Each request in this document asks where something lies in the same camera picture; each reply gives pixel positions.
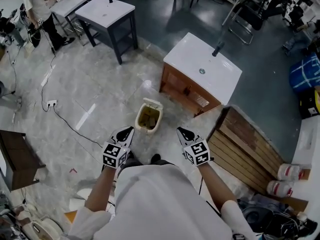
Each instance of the open trash can lid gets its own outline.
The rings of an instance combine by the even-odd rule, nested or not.
[[[159,102],[154,99],[150,98],[143,98],[144,103],[146,103],[149,107],[156,109],[156,110],[162,110],[164,106]]]

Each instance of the white container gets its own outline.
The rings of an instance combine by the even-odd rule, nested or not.
[[[266,187],[266,191],[271,196],[285,198],[291,196],[292,186],[289,182],[272,180]]]
[[[277,178],[279,181],[297,182],[303,175],[302,168],[299,165],[284,163],[279,167]]]
[[[153,134],[159,128],[164,106],[149,98],[143,98],[143,101],[144,103],[135,118],[134,126],[139,131]]]

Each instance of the white countertop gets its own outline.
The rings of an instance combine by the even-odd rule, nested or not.
[[[113,0],[113,3],[109,3],[109,0],[91,0],[75,14],[108,28],[134,9],[133,5],[118,0]]]
[[[57,15],[66,17],[86,1],[88,0],[60,0],[50,10]]]
[[[242,71],[221,53],[188,33],[163,61],[195,81],[223,105],[228,104]]]

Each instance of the gray table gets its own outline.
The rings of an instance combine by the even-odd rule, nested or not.
[[[75,12],[85,34],[92,46],[96,46],[94,38],[102,34],[109,38],[119,64],[122,64],[121,55],[123,55],[131,46],[138,48],[138,39],[135,22],[135,7],[131,4],[113,0],[91,0]],[[120,29],[124,22],[130,22],[130,29],[125,29],[120,38],[116,37],[116,30]],[[91,35],[89,28],[97,31],[94,36]],[[120,49],[120,43],[129,41],[129,44]]]

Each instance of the brown wooden table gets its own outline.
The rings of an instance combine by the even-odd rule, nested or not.
[[[39,182],[36,172],[46,167],[32,154],[25,141],[25,133],[0,130],[0,156],[3,156],[0,173],[10,191]]]

